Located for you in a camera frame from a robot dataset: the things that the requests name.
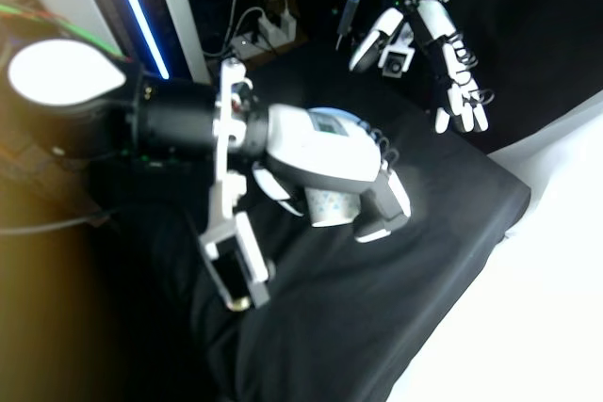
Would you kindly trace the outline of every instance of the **robotic hand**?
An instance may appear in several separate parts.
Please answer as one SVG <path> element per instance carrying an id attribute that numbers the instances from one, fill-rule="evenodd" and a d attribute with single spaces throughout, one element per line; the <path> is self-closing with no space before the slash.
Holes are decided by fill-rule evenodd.
<path id="1" fill-rule="evenodd" d="M 200 236 L 209 275 L 233 311 L 269 300 L 270 272 L 247 213 L 238 212 L 245 176 L 229 158 L 252 162 L 259 186 L 315 227 L 353 223 L 366 243 L 391 234 L 411 215 L 385 138 L 344 118 L 289 105 L 260 105 L 236 59 L 221 63 L 220 92 L 163 80 L 79 41 L 46 40 L 8 65 L 15 108 L 32 136 L 62 158 L 99 158 L 128 150 L 149 165 L 214 156 L 209 222 Z"/>
<path id="2" fill-rule="evenodd" d="M 450 119 L 461 132 L 488 129 L 484 106 L 494 98 L 480 89 L 471 70 L 478 60 L 463 43 L 444 4 L 449 0 L 395 0 L 372 26 L 350 60 L 350 71 L 363 72 L 375 62 L 383 76 L 402 77 L 415 55 L 414 41 L 429 59 L 435 79 L 435 131 L 448 129 Z"/>

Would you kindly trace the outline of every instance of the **black tablecloth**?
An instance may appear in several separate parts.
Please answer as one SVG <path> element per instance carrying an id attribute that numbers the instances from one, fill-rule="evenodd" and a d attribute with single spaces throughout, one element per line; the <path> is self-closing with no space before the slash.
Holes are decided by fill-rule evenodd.
<path id="1" fill-rule="evenodd" d="M 158 208 L 122 216 L 181 334 L 236 401 L 384 401 L 530 198 L 506 170 L 461 137 L 434 134 L 379 77 L 350 75 L 346 63 L 310 45 L 252 78 L 264 102 L 341 107 L 383 129 L 413 204 L 403 230 L 360 245 L 349 226 L 313 229 L 252 187 L 245 203 L 277 276 L 268 305 L 230 314 L 177 218 Z M 97 169 L 95 179 L 105 204 L 161 196 L 186 205 L 202 228 L 210 175 L 205 163 L 181 175 Z"/>

